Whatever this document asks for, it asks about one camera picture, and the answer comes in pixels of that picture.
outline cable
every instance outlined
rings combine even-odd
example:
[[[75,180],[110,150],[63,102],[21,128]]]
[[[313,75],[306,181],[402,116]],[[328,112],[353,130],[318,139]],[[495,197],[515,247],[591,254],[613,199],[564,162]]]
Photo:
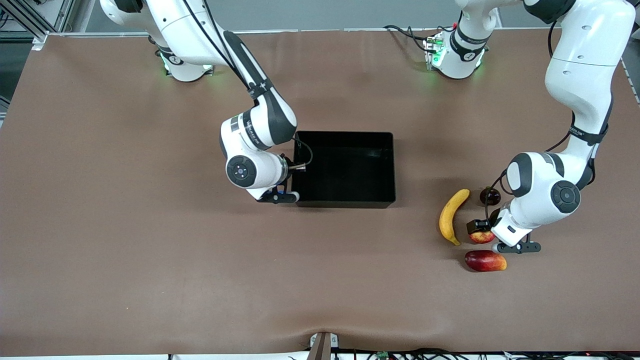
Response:
[[[502,191],[507,194],[507,195],[513,195],[512,192],[507,191],[507,189],[505,189],[504,184],[502,184],[502,177],[500,177],[500,187],[502,188]]]
[[[305,162],[305,163],[289,167],[289,170],[295,170],[297,168],[306,167],[307,165],[311,164],[311,161],[313,161],[313,159],[314,159],[314,152],[313,152],[313,150],[311,150],[311,147],[309,147],[309,145],[307,145],[307,143],[305,143],[304,141],[302,141],[302,140],[300,140],[298,138],[293,138],[293,140],[299,144],[298,146],[300,146],[300,144],[302,144],[307,148],[307,150],[309,150],[309,160],[307,162]]]
[[[0,24],[0,29],[2,29],[9,20],[13,20],[13,19],[9,19],[9,13],[5,12],[4,9],[0,9],[0,22],[2,23]]]
[[[399,28],[399,27],[397,27],[395,25],[387,25],[387,26],[384,26],[383,28],[384,29],[395,29],[395,30],[400,31],[400,33],[402,35],[406,36],[406,37],[412,37],[411,34],[407,33],[405,30],[403,30],[403,29],[401,29],[401,28]],[[414,36],[413,38],[416,38],[417,40],[423,40],[423,41],[427,40],[426,37],[416,37],[416,36]]]
[[[442,31],[446,31],[446,32],[448,32],[448,33],[452,33],[452,32],[454,32],[454,31],[456,31],[456,28],[451,27],[451,28],[447,29],[447,28],[445,28],[445,27],[443,27],[443,26],[438,26],[438,27],[436,28],[436,30],[442,30]]]
[[[557,144],[555,144],[555,145],[551,146],[550,148],[548,148],[547,150],[545,150],[545,152],[549,152],[551,150],[554,150],[556,147],[559,147],[560,145],[562,145],[562,143],[569,137],[569,135],[571,135],[571,134],[569,132],[567,132],[566,135],[562,138],[562,140],[560,140]]]
[[[411,26],[409,26],[407,28],[408,33],[405,30],[402,30],[401,28],[395,26],[395,25],[387,25],[384,27],[385,29],[396,29],[398,30],[402,35],[406,36],[406,37],[410,37],[413,39],[413,42],[415,42],[415,45],[422,51],[424,51],[425,53],[430,53],[430,54],[435,54],[436,51],[435,50],[430,50],[430,49],[426,49],[424,46],[420,45],[420,43],[418,43],[418,40],[420,41],[425,41],[427,40],[427,37],[417,37],[415,36],[415,34],[413,33],[413,29],[411,28]]]
[[[553,58],[554,57],[554,50],[551,48],[551,35],[553,35],[554,33],[554,27],[556,26],[557,21],[554,21],[553,24],[551,24],[551,27],[549,28],[549,36],[547,37],[547,47],[549,49],[549,57]]]
[[[588,166],[591,169],[591,180],[589,180],[585,186],[591,185],[591,183],[596,181],[596,159],[591,159]]]
[[[413,38],[413,42],[415,42],[415,45],[422,51],[424,51],[425,53],[430,53],[430,54],[435,54],[436,51],[435,50],[429,50],[426,49],[425,47],[423,47],[422,45],[420,45],[420,43],[418,43],[417,38],[415,37],[415,35],[413,34],[413,29],[411,28],[411,26],[409,26],[407,28],[407,30],[409,30],[409,32],[411,33],[411,37]]]
[[[198,20],[198,18],[196,17],[196,15],[193,13],[193,10],[191,9],[191,6],[189,5],[189,3],[187,2],[187,0],[182,0],[182,2],[184,3],[184,5],[186,6],[187,10],[189,11],[189,14],[191,14],[191,18],[196,22],[196,24],[198,25],[198,27],[200,28],[200,30],[202,31],[202,33],[204,34],[204,36],[207,38],[207,40],[211,43],[211,45],[213,45],[213,47],[216,49],[216,51],[218,52],[218,54],[225,60],[225,62],[227,63],[227,66],[229,66],[229,68],[231,69],[231,71],[234,72],[234,74],[240,79],[240,81],[242,82],[242,84],[244,84],[244,87],[246,87],[247,90],[249,90],[249,85],[244,81],[243,77],[240,75],[240,73],[238,72],[238,70],[236,69],[236,67],[234,65],[231,64],[231,62],[229,61],[229,59],[227,59],[227,57],[222,53],[222,51],[220,50],[220,48],[216,45],[216,43],[213,41],[213,39],[209,36],[209,34],[207,33],[207,31],[204,29],[204,27],[202,26],[202,24],[200,23],[200,21]]]
[[[491,190],[493,190],[493,188],[495,188],[495,186],[498,184],[498,182],[500,182],[500,180],[502,180],[502,178],[507,174],[507,170],[505,169],[504,171],[502,171],[502,173],[500,174],[500,176],[493,182],[493,185],[491,185],[491,187],[489,187],[489,192]],[[484,217],[486,219],[487,222],[489,222],[489,202],[485,201],[484,202]]]
[[[234,61],[233,56],[231,56],[231,53],[227,48],[227,43],[222,40],[222,35],[220,35],[220,29],[218,29],[218,25],[216,24],[216,21],[213,19],[213,15],[211,15],[211,9],[209,8],[209,3],[207,3],[206,0],[204,1],[204,6],[205,6],[205,9],[207,10],[207,15],[209,16],[209,20],[211,21],[211,26],[213,26],[213,29],[216,30],[216,34],[218,35],[220,42],[222,42],[222,46],[225,48],[225,51],[227,52],[227,56],[229,57],[229,60],[231,61],[232,64],[234,64],[234,68],[237,70],[238,68],[237,68],[236,62]]]

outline white robotic arm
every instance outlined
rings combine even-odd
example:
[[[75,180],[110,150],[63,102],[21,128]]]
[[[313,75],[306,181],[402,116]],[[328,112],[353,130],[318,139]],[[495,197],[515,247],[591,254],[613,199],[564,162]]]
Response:
[[[296,202],[297,193],[273,191],[292,170],[283,156],[266,152],[291,140],[296,116],[242,40],[222,29],[203,0],[100,0],[115,22],[149,32],[172,75],[194,81],[211,65],[229,66],[254,107],[222,123],[220,147],[229,180],[260,202]]]
[[[492,232],[510,247],[578,208],[607,131],[611,79],[635,16],[625,0],[525,0],[525,6],[562,25],[545,84],[553,98],[573,110],[575,120],[564,151],[523,152],[509,164],[506,176],[515,198],[502,207]]]
[[[429,64],[453,79],[463,79],[480,66],[485,45],[498,24],[497,8],[521,3],[521,0],[455,0],[461,8],[454,29],[437,34],[427,44]]]

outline apple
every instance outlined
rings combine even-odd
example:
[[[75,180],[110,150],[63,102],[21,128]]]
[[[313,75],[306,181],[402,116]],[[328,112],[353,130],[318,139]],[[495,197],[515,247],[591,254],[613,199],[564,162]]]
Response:
[[[467,265],[477,272],[503,271],[507,259],[491,250],[473,250],[465,254]]]
[[[476,231],[469,234],[469,238],[476,244],[486,244],[493,241],[495,235],[491,231]]]

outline brown mat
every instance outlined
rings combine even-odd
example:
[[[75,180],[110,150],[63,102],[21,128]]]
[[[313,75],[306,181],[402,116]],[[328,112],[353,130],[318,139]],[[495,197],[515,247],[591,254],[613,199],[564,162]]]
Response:
[[[178,83],[145,38],[50,37],[0,131],[2,355],[280,352],[320,330],[344,348],[639,349],[640,111],[622,69],[581,208],[534,232],[542,253],[473,274],[464,253],[489,246],[453,247],[436,221],[568,129],[546,31],[496,32],[465,81],[388,33],[243,38],[300,129],[393,132],[397,202],[257,204],[218,148],[252,104],[228,69]],[[457,231],[481,213],[469,202]]]

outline black storage bin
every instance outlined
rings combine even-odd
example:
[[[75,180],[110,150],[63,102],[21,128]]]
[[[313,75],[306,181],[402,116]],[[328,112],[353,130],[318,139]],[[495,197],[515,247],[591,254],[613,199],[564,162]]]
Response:
[[[392,133],[298,131],[314,152],[306,172],[292,175],[298,206],[315,208],[386,208],[396,201]],[[295,163],[309,160],[296,143]]]

